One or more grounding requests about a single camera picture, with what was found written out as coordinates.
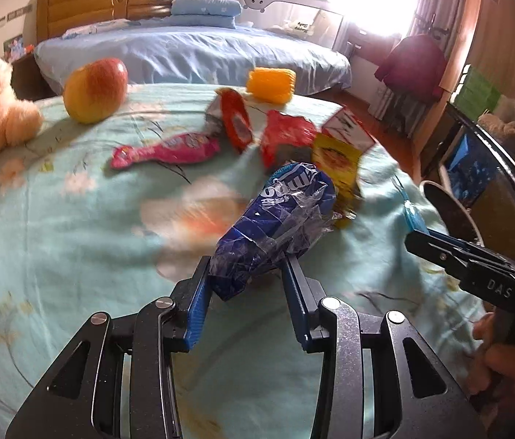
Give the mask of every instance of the folded blanket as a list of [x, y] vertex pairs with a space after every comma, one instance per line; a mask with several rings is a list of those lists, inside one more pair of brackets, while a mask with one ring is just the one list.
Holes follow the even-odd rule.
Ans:
[[162, 18], [167, 26], [215, 26], [217, 28], [235, 29], [235, 18], [232, 16], [216, 16], [212, 14], [173, 14]]
[[170, 11], [172, 14], [237, 16], [241, 10], [237, 0], [174, 0]]
[[62, 35], [62, 39], [71, 40], [77, 36], [86, 34], [108, 33], [109, 31], [123, 30], [130, 26], [141, 26], [141, 23], [139, 21], [131, 21], [124, 18], [120, 20], [101, 21], [100, 23], [77, 26], [76, 28], [66, 30]]

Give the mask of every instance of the floral bedspread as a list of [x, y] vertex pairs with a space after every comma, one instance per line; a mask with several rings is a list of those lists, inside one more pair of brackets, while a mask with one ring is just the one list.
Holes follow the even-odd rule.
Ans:
[[[108, 167], [118, 145], [200, 130], [214, 89], [131, 86], [115, 116], [89, 126], [69, 119], [60, 98], [48, 99], [39, 136], [0, 154], [0, 437], [93, 312], [137, 312], [169, 295], [210, 252], [214, 239], [190, 232], [193, 207], [225, 226], [261, 189], [258, 152], [238, 156], [227, 143], [203, 164]], [[251, 105], [250, 112], [270, 108]], [[297, 96], [284, 111], [320, 124], [336, 109]], [[376, 146], [361, 161], [365, 202], [356, 220], [323, 237], [301, 264], [329, 295], [358, 310], [404, 312], [460, 377], [474, 348], [470, 321], [481, 314], [480, 302], [406, 252], [394, 174], [428, 225], [441, 227], [409, 177]], [[174, 363], [185, 437], [309, 437], [322, 357], [296, 342], [275, 273], [228, 303], [213, 299], [200, 343]]]

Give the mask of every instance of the wooden headboard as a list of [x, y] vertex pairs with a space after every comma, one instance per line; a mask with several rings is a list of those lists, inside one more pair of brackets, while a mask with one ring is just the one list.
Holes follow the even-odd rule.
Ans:
[[171, 5], [172, 0], [38, 0], [36, 39], [42, 42], [100, 21], [168, 16]]

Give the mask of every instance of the pink candy wrapper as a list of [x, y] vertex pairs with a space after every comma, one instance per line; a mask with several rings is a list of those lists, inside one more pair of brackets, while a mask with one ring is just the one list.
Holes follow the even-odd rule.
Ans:
[[113, 152], [111, 168], [121, 170], [133, 163], [150, 160], [171, 164], [200, 163], [219, 150], [217, 139], [210, 139], [200, 133], [184, 133], [148, 147], [119, 147]]

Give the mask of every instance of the bedside table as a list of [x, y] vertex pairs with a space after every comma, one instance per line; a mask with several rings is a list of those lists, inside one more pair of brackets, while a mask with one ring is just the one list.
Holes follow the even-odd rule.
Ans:
[[56, 94], [50, 89], [48, 83], [42, 77], [34, 54], [26, 54], [12, 63], [12, 89], [18, 99], [27, 101], [39, 101], [54, 97]]

